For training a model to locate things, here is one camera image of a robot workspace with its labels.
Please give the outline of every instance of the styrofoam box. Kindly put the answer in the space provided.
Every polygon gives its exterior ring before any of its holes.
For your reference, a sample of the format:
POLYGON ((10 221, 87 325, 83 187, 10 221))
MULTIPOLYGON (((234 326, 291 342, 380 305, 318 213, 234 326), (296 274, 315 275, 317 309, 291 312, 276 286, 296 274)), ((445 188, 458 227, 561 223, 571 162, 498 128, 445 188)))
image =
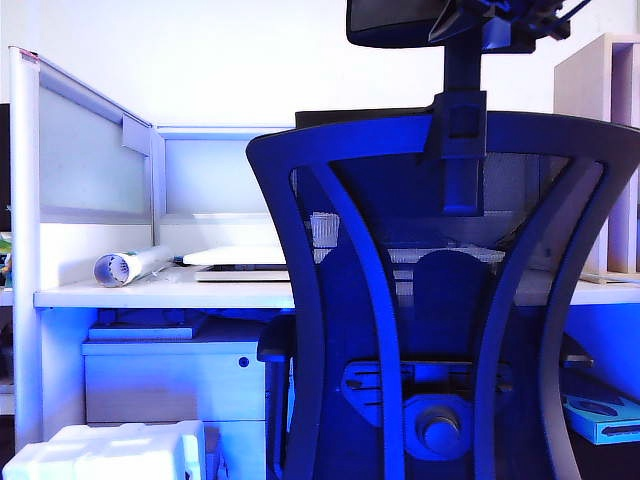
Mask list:
POLYGON ((71 425, 48 442, 26 445, 4 480, 204 480, 204 425, 71 425))

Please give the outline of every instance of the wooden shelf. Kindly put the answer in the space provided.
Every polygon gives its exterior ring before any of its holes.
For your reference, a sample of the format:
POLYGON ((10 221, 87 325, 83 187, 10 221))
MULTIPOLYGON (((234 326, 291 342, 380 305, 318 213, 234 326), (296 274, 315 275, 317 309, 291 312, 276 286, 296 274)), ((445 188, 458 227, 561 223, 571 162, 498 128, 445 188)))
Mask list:
POLYGON ((36 307, 93 308, 293 308, 287 282, 204 283, 193 280, 201 267, 171 267, 122 288, 86 280, 36 292, 36 307))

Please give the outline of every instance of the adjustment knob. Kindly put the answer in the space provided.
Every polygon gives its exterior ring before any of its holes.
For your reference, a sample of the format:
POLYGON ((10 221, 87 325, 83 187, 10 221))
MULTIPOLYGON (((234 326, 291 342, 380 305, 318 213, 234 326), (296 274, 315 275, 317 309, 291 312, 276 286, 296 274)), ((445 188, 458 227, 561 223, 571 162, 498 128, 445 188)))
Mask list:
POLYGON ((429 415, 421 423, 419 438, 432 452, 448 457, 460 448, 460 425, 455 416, 429 415))

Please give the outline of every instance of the cubicle partition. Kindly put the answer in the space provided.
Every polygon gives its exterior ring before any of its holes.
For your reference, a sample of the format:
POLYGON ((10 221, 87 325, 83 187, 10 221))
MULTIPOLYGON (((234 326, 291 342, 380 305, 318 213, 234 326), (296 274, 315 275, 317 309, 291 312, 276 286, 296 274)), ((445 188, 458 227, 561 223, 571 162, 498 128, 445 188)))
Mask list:
POLYGON ((11 48, 17 449, 70 424, 199 418, 221 432, 230 473, 263 475, 256 342, 260 322, 293 307, 289 284, 198 283, 201 267, 172 266, 105 288, 93 265, 106 253, 159 244, 176 256, 277 246, 244 148, 279 130, 154 127, 48 60, 11 48), (105 314, 176 311, 207 321, 186 341, 88 338, 105 314))

